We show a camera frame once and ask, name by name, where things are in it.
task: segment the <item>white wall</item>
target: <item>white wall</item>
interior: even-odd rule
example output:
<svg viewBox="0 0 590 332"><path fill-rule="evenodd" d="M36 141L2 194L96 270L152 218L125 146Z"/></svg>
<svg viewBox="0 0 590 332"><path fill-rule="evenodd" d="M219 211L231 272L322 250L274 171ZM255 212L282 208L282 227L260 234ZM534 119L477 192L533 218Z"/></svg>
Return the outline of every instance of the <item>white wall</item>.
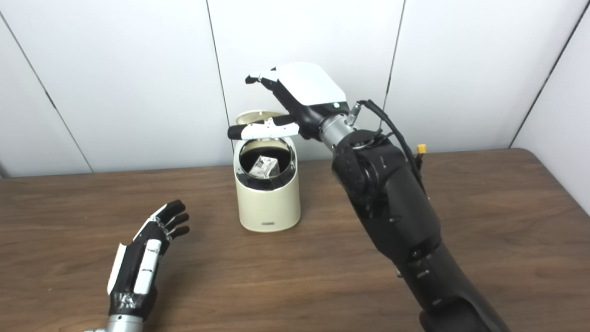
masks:
<svg viewBox="0 0 590 332"><path fill-rule="evenodd" d="M204 0L0 0L0 11L95 171L231 162Z"/></svg>
<svg viewBox="0 0 590 332"><path fill-rule="evenodd" d="M113 171L229 164L228 119L282 110L245 76L293 61L324 67L349 103L383 104L391 74L386 111L411 145L508 147L585 2L407 0L392 70L403 0L0 0L0 11L90 166ZM26 63L15 54L0 67ZM47 103L43 93L36 98ZM31 102L7 105L42 108ZM68 135L45 138L53 122L36 128L11 107L0 145L31 153L0 155L7 173L88 170L61 157L72 150ZM364 111L358 124L378 121ZM303 160L329 157L317 142L296 144ZM45 167L37 155L61 164Z"/></svg>
<svg viewBox="0 0 590 332"><path fill-rule="evenodd" d="M410 146L507 148L586 0L408 0L386 111Z"/></svg>
<svg viewBox="0 0 590 332"><path fill-rule="evenodd" d="M373 99L382 105L389 80L403 0L209 0L215 45L230 121L242 112L282 105L259 84L246 85L252 71L279 64L319 64L345 91L349 103ZM376 128L375 116L359 126ZM295 139L303 160L329 158L317 141Z"/></svg>
<svg viewBox="0 0 590 332"><path fill-rule="evenodd" d="M513 147L534 153L590 213L590 14L586 13Z"/></svg>
<svg viewBox="0 0 590 332"><path fill-rule="evenodd" d="M1 19L0 170L9 177L90 172Z"/></svg>

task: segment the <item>robotic forearm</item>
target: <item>robotic forearm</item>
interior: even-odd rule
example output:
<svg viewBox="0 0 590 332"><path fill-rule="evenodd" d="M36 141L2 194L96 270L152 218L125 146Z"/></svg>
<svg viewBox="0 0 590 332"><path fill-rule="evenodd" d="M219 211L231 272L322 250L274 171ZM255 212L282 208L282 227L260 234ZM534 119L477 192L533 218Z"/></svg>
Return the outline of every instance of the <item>robotic forearm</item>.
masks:
<svg viewBox="0 0 590 332"><path fill-rule="evenodd" d="M289 116L281 117L280 125L269 119L233 126L228 137L278 138L299 132L323 142L333 152L332 171L367 234L424 310L420 323L426 332L509 332L447 250L414 156L377 105L361 100L349 109L344 92L314 64L288 64L246 78L246 83L255 82L271 90ZM354 128L361 106L389 125L401 150L381 131Z"/></svg>
<svg viewBox="0 0 590 332"><path fill-rule="evenodd" d="M176 228L189 219L185 205L176 200L162 206L143 224L129 245L119 244L107 292L110 297L107 328L86 332L141 332L156 301L154 285L158 260L171 241L187 234L188 226Z"/></svg>

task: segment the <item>open lid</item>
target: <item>open lid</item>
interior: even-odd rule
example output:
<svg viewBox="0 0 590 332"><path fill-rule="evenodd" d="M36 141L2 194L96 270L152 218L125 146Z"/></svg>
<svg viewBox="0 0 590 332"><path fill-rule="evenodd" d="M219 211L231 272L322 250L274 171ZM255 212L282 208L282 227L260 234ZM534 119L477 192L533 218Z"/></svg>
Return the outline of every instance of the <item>open lid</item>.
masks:
<svg viewBox="0 0 590 332"><path fill-rule="evenodd" d="M281 113L281 112L276 112L274 110L262 110L262 109L257 109L257 110L249 110L248 112L244 112L240 115L238 115L237 118L235 118L235 123L239 124L239 125L246 125L250 122L254 122L254 121L259 121L259 120L268 120L270 118L272 118L273 116L280 116L280 115L285 115L285 113Z"/></svg>

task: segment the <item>wire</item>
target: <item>wire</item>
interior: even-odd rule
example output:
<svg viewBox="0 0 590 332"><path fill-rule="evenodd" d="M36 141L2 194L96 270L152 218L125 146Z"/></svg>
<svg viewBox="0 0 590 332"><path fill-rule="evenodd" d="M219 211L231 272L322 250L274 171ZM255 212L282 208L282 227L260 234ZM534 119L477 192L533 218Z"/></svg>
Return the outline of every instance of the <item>wire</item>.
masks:
<svg viewBox="0 0 590 332"><path fill-rule="evenodd" d="M416 178L416 181L418 181L418 184L420 185L420 188L422 188L422 191L424 193L426 193L426 190L424 189L424 185L422 183L422 175L420 174L420 170L418 169L418 166L416 165L416 159L414 159L414 155L412 153L412 150L409 148L408 144L406 143L404 136L399 132L399 130L395 127L394 123L390 120L389 116L387 116L387 114L379 106L377 106L377 104L375 104L370 99L359 100L357 103L364 105L365 107L370 109L379 118L381 118L381 120L383 120L385 122L385 124L387 124L389 126L389 128L391 129L391 132L393 133L393 135L395 135L395 138L398 140L399 145L401 146L402 150L404 151L404 154L406 156L406 159L408 160L410 169L412 170L412 173L413 173L414 177Z"/></svg>

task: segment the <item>trash can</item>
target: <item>trash can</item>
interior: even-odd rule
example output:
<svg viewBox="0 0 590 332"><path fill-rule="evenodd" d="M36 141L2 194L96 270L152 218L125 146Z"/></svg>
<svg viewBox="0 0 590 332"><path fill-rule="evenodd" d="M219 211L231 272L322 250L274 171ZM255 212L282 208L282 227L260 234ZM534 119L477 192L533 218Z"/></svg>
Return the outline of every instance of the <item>trash can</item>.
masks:
<svg viewBox="0 0 590 332"><path fill-rule="evenodd" d="M254 110L240 114L236 123L243 125L266 121L278 115L284 114ZM254 166L262 159L274 163L271 175L254 172ZM240 222L246 229L253 232L278 232L297 224L301 217L299 172L297 152L290 138L237 141L234 177Z"/></svg>

